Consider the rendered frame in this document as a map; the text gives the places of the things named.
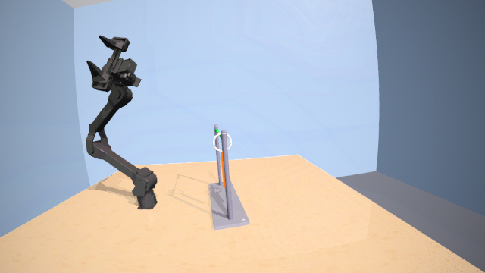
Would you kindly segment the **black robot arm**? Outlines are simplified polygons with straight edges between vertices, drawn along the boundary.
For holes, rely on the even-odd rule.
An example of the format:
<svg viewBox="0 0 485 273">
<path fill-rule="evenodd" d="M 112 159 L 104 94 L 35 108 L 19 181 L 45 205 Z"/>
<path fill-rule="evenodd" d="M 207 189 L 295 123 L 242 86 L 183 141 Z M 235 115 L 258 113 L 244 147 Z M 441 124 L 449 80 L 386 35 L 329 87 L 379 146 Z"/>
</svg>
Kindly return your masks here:
<svg viewBox="0 0 485 273">
<path fill-rule="evenodd" d="M 111 93 L 108 97 L 108 103 L 103 107 L 95 120 L 89 125 L 89 134 L 86 138 L 86 151 L 94 158 L 105 160 L 108 164 L 114 166 L 120 172 L 131 178 L 134 188 L 132 194 L 137 196 L 138 209 L 153 209 L 158 203 L 154 188 L 157 184 L 157 177 L 155 173 L 147 167 L 137 168 L 135 165 L 129 163 L 126 159 L 121 158 L 118 154 L 112 151 L 108 138 L 105 134 L 105 125 L 111 120 L 114 114 L 133 98 L 133 93 L 128 86 L 138 87 L 141 80 L 134 74 L 137 63 L 132 59 L 125 59 L 120 66 L 120 69 L 113 71 L 117 77 L 109 77 L 113 80 Z M 100 140 L 94 141 L 96 132 L 100 135 Z"/>
</svg>

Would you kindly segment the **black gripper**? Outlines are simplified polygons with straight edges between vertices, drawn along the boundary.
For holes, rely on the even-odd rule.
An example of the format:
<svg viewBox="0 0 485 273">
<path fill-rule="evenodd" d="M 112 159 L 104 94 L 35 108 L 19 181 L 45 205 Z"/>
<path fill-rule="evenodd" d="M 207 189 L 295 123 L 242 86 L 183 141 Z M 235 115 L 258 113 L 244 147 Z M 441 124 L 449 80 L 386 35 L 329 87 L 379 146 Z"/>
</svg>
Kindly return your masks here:
<svg viewBox="0 0 485 273">
<path fill-rule="evenodd" d="M 104 72 L 89 60 L 86 63 L 88 64 L 92 75 L 92 88 L 102 92 L 109 92 L 114 82 L 111 79 L 109 80 L 110 75 L 111 77 L 122 81 L 119 77 L 113 74 L 113 71 L 117 71 L 118 73 L 120 66 L 124 61 L 123 59 L 119 59 L 120 54 L 121 52 L 126 52 L 130 42 L 125 37 L 123 38 L 115 36 L 112 39 L 108 39 L 107 37 L 105 38 L 104 36 L 100 35 L 99 38 L 104 45 L 106 45 L 106 47 L 113 50 L 111 58 L 108 59 L 107 64 L 105 65 Z"/>
</svg>

